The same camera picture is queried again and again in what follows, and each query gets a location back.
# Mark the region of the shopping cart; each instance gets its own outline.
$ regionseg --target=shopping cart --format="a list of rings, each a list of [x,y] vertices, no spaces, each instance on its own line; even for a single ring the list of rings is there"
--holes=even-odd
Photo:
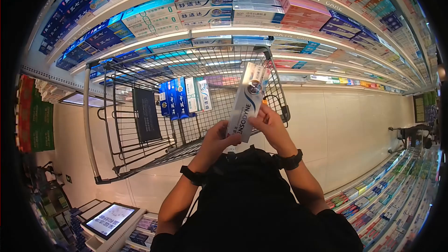
[[[392,127],[389,127],[389,130],[398,131],[397,139],[403,142],[403,150],[417,155],[423,153],[423,130]]]
[[[87,63],[84,82],[84,125],[96,183],[119,181],[140,171],[195,155],[201,147],[206,131],[217,122],[230,118],[246,62],[262,65],[271,70],[265,100],[280,114],[287,126],[290,113],[271,51],[264,45],[188,47],[127,60],[110,57]],[[93,152],[87,106],[89,75],[92,68],[104,71],[104,79],[100,83],[104,86],[104,108],[100,108],[97,114],[106,126],[113,170],[116,174],[114,178],[101,178]],[[212,100],[211,111],[198,112],[189,118],[178,120],[170,120],[169,117],[161,115],[158,101],[159,85],[181,76],[207,80]],[[108,124],[106,116],[106,112],[111,109],[106,108],[108,98],[106,91],[110,90],[113,95],[111,115],[115,126]],[[137,98],[141,98],[136,95],[142,92],[149,102],[155,102],[156,121],[160,129],[160,134],[155,139],[148,137],[143,130],[144,126],[141,125],[145,111],[136,105]],[[252,135],[258,132],[253,129]],[[113,134],[116,134],[118,148],[112,146]]]

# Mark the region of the shopper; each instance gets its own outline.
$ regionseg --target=shopper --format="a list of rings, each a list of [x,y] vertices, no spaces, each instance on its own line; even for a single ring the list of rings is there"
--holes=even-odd
[[[403,141],[406,140],[406,138],[411,137],[411,145],[410,147],[415,147],[416,141],[422,139],[423,141],[423,147],[426,149],[431,148],[432,141],[433,141],[433,128],[431,126],[427,126],[424,124],[418,124],[416,126],[412,127],[406,127],[406,128],[392,128],[389,127],[390,131],[399,130],[401,135],[399,139],[402,139]]]
[[[151,251],[362,251],[350,223],[328,208],[280,115],[262,105],[249,122],[281,158],[253,146],[222,154],[241,137],[223,139],[227,121],[210,128],[188,165],[191,172],[205,174],[192,175],[182,167],[184,175],[160,207]],[[300,204],[279,166],[287,169]],[[203,186],[198,208],[182,225],[198,189],[193,183]]]

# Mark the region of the tiled floor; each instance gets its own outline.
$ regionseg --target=tiled floor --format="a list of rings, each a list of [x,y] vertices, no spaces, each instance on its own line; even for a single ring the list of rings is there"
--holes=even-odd
[[[412,126],[412,98],[353,89],[285,89],[291,112],[288,131],[304,154],[304,161],[324,192],[338,188],[378,165],[399,141],[389,126]],[[98,168],[103,178],[114,177],[104,121],[91,109],[91,132]],[[109,126],[113,119],[107,118]],[[106,185],[93,179],[85,143],[82,108],[55,105],[55,151],[38,153],[43,165],[54,162],[56,171],[69,175],[64,190],[76,207],[97,198],[158,212],[162,201],[179,179],[183,159],[142,171]],[[111,134],[117,150],[116,135]],[[255,144],[268,152],[274,149],[262,134],[237,147],[237,152]]]

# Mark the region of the digital display screen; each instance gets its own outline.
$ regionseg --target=digital display screen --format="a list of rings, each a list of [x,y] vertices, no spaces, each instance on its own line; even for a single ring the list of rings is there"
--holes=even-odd
[[[78,105],[84,105],[84,96],[81,93],[76,93],[66,99],[64,99],[62,101],[62,103],[66,102],[66,103],[73,103],[73,104],[78,104]],[[106,100],[106,106],[112,105],[113,102]],[[103,107],[104,106],[104,100],[100,99],[100,98],[94,98],[94,97],[89,97],[89,106],[92,107]]]
[[[107,236],[134,211],[134,209],[113,204],[95,216],[91,221],[88,221],[87,226]]]

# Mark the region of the black watch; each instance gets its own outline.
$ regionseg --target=black watch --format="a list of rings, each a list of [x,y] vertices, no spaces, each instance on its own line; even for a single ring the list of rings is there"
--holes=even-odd
[[[191,183],[195,186],[202,186],[204,173],[201,172],[193,172],[186,165],[181,167],[180,171],[185,177],[187,177]]]
[[[279,168],[285,169],[286,171],[292,171],[296,167],[299,166],[300,161],[302,160],[302,150],[297,149],[297,155],[292,157],[281,157],[278,154],[272,155],[273,159],[276,161],[276,164]]]

